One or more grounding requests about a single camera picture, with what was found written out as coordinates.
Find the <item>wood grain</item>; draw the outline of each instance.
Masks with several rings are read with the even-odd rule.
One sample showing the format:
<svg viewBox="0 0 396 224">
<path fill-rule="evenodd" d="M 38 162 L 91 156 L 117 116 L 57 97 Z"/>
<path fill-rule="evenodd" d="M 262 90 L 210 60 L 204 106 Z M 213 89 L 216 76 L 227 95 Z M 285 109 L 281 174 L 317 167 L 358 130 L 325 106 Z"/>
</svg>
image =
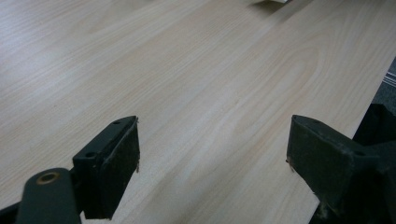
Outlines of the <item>wood grain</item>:
<svg viewBox="0 0 396 224">
<path fill-rule="evenodd" d="M 318 202 L 285 163 L 291 115 L 352 136 L 396 55 L 395 11 L 385 0 L 2 1 L 0 206 L 137 115 L 140 173 L 114 223 L 307 223 Z"/>
</svg>

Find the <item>gray carpet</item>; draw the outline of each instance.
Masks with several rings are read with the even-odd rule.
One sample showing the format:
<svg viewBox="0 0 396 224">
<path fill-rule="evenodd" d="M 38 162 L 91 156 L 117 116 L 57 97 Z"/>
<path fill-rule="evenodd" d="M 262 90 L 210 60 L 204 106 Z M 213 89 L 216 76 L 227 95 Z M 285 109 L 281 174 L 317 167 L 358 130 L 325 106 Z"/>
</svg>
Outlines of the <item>gray carpet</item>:
<svg viewBox="0 0 396 224">
<path fill-rule="evenodd" d="M 396 59 L 393 60 L 390 66 L 389 72 L 396 74 Z M 387 75 L 386 78 L 394 78 L 391 75 Z M 376 93 L 373 104 L 384 105 L 393 115 L 396 115 L 396 88 L 389 85 L 386 82 L 382 82 L 381 86 Z"/>
</svg>

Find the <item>black object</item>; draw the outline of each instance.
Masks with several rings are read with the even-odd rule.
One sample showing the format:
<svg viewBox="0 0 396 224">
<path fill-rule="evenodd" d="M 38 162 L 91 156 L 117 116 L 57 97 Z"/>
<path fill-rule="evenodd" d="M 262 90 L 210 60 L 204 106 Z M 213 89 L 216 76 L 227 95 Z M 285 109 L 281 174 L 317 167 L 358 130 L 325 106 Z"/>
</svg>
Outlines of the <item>black object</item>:
<svg viewBox="0 0 396 224">
<path fill-rule="evenodd" d="M 0 211 L 0 223 L 81 223 L 112 218 L 140 159 L 137 117 L 118 119 L 74 158 L 74 168 L 32 176 L 20 203 Z"/>
<path fill-rule="evenodd" d="M 293 116 L 287 162 L 320 200 L 311 224 L 396 223 L 396 118 L 371 105 L 353 140 Z"/>
</svg>

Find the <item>beige object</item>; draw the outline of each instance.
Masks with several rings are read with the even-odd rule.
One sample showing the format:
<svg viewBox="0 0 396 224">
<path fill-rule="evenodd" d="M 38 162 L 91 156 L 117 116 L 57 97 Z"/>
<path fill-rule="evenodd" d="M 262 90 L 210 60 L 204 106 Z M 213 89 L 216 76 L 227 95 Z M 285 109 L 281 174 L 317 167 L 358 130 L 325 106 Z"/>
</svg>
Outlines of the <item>beige object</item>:
<svg viewBox="0 0 396 224">
<path fill-rule="evenodd" d="M 0 2 L 0 206 L 137 115 L 140 173 L 113 223 L 307 223 L 291 115 L 353 135 L 396 54 L 396 3 L 282 6 Z"/>
</svg>

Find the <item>tabletop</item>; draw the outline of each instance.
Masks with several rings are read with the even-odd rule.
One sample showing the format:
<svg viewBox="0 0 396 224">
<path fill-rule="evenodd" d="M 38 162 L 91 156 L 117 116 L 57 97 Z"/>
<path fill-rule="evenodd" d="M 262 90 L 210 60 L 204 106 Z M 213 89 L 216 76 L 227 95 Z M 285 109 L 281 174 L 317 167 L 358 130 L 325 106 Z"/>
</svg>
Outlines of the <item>tabletop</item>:
<svg viewBox="0 0 396 224">
<path fill-rule="evenodd" d="M 136 115 L 140 172 L 113 223 L 307 223 L 318 200 L 285 162 L 291 116 L 353 135 L 396 55 L 395 11 L 385 0 L 2 1 L 0 206 Z"/>
</svg>

